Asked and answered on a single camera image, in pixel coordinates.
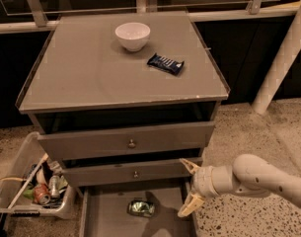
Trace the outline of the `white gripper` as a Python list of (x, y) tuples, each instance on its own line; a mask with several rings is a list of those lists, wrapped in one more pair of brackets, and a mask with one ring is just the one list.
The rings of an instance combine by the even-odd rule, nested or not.
[(212, 166), (199, 167), (185, 158), (181, 158), (180, 162), (193, 175), (191, 180), (191, 189), (193, 192), (188, 194), (185, 203), (178, 212), (178, 217), (187, 217), (204, 205), (205, 198), (218, 197), (219, 193), (216, 192), (212, 182)]

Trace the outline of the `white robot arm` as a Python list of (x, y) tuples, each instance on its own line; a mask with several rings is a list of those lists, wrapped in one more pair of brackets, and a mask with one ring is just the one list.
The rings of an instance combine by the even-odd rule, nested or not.
[(220, 167), (199, 167), (184, 158), (180, 161), (192, 178), (190, 192), (178, 217), (192, 214), (207, 198), (227, 194), (265, 198), (273, 193), (301, 208), (301, 178), (279, 170), (259, 156), (242, 154), (231, 165)]

